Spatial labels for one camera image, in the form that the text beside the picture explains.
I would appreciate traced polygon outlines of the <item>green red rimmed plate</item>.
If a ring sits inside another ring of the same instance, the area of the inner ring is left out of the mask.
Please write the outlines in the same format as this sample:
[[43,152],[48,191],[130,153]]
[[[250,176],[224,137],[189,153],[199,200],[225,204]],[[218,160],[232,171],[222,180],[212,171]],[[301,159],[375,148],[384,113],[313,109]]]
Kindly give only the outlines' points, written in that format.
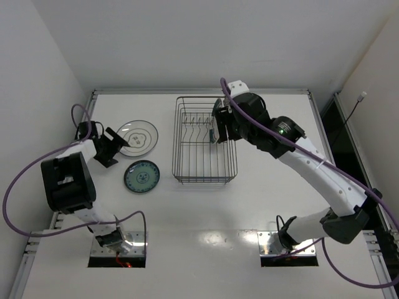
[[209,142],[216,144],[219,141],[218,122],[215,116],[211,117],[209,129]]
[[216,118],[216,116],[218,114],[223,112],[223,109],[224,109],[224,100],[222,100],[221,98],[218,98],[213,105],[213,109],[212,109],[212,113],[211,113],[212,117]]

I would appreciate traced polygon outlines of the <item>white plate green line rim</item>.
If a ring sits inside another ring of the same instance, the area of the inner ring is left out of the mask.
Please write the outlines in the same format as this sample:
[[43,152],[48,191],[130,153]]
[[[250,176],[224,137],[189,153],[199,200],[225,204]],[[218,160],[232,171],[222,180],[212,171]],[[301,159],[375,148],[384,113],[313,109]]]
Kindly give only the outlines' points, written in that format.
[[130,121],[122,125],[117,134],[128,143],[120,153],[131,158],[148,154],[158,142],[158,130],[145,120]]

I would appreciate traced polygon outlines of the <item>blue floral green plate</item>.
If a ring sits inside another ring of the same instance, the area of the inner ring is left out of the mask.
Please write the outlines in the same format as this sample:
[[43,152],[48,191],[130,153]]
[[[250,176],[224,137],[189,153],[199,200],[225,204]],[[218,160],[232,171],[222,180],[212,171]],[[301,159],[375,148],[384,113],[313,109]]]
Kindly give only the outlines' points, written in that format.
[[149,160],[139,160],[132,163],[124,172],[125,187],[134,193],[145,194],[156,187],[160,180],[158,166]]

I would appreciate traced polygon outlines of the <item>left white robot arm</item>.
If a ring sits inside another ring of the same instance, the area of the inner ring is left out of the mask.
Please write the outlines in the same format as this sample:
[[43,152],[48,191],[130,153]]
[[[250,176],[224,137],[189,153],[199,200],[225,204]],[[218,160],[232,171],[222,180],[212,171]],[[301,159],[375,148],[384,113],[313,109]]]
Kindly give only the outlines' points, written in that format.
[[77,142],[62,154],[41,163],[47,203],[54,212],[80,219],[99,246],[126,254],[132,248],[128,235],[117,217],[96,201],[87,163],[94,159],[109,168],[118,163],[114,156],[129,144],[109,127],[99,134],[94,121],[79,123],[75,138]]

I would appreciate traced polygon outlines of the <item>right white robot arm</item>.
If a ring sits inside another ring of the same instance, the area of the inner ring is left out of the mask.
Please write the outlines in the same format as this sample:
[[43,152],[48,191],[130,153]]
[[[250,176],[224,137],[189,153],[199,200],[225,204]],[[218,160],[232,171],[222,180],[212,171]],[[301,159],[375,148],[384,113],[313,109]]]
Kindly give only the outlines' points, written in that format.
[[238,106],[257,122],[320,158],[305,155],[245,119],[227,100],[217,99],[212,117],[212,142],[244,139],[257,149],[293,169],[329,204],[329,208],[305,217],[292,216],[274,235],[277,251],[291,251],[307,239],[330,237],[350,244],[367,226],[377,203],[370,193],[353,181],[336,173],[331,163],[306,137],[305,131],[287,116],[269,116],[264,100],[255,93],[234,98]]

